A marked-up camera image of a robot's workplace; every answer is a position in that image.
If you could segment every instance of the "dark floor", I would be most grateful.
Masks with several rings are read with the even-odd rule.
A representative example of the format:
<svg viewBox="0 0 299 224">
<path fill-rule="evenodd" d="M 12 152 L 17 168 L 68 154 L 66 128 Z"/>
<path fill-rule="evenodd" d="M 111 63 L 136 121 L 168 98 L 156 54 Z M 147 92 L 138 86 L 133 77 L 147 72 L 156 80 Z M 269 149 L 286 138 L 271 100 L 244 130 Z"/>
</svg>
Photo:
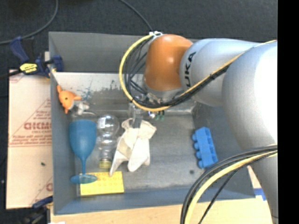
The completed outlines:
<svg viewBox="0 0 299 224">
<path fill-rule="evenodd" d="M 278 35 L 278 0 L 59 0 L 53 22 L 35 35 L 34 52 L 48 49 L 49 31 L 144 35 L 150 30 L 187 38 L 226 37 L 265 42 Z M 52 17 L 56 0 L 0 0 L 0 44 L 25 36 Z M 0 45 L 0 75 L 19 66 L 10 47 Z M 13 224 L 31 210 L 5 210 L 7 79 L 0 80 L 0 224 Z"/>
</svg>

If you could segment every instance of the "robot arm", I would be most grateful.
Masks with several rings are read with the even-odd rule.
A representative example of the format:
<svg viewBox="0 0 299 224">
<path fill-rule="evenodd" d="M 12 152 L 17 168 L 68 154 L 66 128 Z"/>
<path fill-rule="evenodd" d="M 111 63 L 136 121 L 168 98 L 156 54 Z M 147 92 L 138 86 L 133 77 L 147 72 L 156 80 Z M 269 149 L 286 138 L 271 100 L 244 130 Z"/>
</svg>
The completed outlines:
<svg viewBox="0 0 299 224">
<path fill-rule="evenodd" d="M 120 80 L 127 97 L 137 107 L 160 112 L 192 97 L 195 101 L 222 106 L 231 131 L 244 149 L 264 147 L 278 142 L 277 130 L 277 47 L 278 42 L 247 42 L 234 39 L 203 39 L 195 43 L 177 35 L 149 35 L 143 81 L 132 82 L 138 61 L 126 67 L 127 78 Z M 133 88 L 141 91 L 131 95 Z M 253 165 L 268 200 L 273 222 L 278 224 L 277 156 Z"/>
<path fill-rule="evenodd" d="M 222 106 L 230 128 L 244 150 L 278 142 L 278 42 L 254 43 L 231 39 L 204 39 L 184 54 L 180 79 L 184 89 L 196 84 L 227 60 L 242 53 L 226 73 L 200 90 L 193 99 Z M 278 224 L 278 158 L 253 165 Z"/>
</svg>

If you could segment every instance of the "blue wine glass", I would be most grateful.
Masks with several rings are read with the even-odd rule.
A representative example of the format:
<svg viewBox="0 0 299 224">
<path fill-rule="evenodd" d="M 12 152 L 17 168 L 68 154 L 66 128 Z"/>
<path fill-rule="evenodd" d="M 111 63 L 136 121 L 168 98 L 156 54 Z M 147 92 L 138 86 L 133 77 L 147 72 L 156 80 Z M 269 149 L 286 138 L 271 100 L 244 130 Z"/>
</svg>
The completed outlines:
<svg viewBox="0 0 299 224">
<path fill-rule="evenodd" d="M 97 125 L 88 119 L 78 119 L 69 125 L 70 145 L 75 155 L 81 160 L 82 174 L 71 177 L 72 183 L 91 183 L 97 180 L 94 175 L 86 174 L 86 159 L 92 153 L 97 139 Z"/>
</svg>

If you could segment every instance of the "cardboard sheet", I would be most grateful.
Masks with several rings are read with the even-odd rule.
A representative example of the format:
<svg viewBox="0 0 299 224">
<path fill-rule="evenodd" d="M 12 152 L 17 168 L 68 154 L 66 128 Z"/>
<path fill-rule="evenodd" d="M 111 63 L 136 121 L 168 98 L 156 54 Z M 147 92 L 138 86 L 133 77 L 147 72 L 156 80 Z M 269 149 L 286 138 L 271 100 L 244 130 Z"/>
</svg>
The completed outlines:
<svg viewBox="0 0 299 224">
<path fill-rule="evenodd" d="M 52 195 L 50 80 L 19 74 L 9 80 L 6 208 L 31 207 Z"/>
</svg>

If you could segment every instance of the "orange toy fish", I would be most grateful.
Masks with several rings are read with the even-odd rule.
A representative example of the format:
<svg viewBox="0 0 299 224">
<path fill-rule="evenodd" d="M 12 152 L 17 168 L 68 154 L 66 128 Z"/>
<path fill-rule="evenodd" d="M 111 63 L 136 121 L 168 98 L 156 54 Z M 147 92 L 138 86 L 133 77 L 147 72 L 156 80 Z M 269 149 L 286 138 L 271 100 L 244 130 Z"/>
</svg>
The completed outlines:
<svg viewBox="0 0 299 224">
<path fill-rule="evenodd" d="M 57 91 L 59 94 L 59 101 L 62 104 L 66 114 L 74 107 L 75 100 L 82 99 L 80 96 L 76 96 L 73 92 L 63 91 L 60 85 L 57 86 Z"/>
</svg>

